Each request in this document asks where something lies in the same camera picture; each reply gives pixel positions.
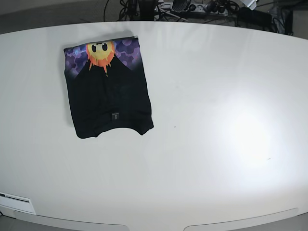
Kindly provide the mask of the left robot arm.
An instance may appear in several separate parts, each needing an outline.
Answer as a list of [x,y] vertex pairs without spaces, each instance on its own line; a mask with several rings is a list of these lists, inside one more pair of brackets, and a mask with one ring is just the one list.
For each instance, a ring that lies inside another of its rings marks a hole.
[[257,6],[257,0],[241,0],[241,2],[250,10],[254,10]]

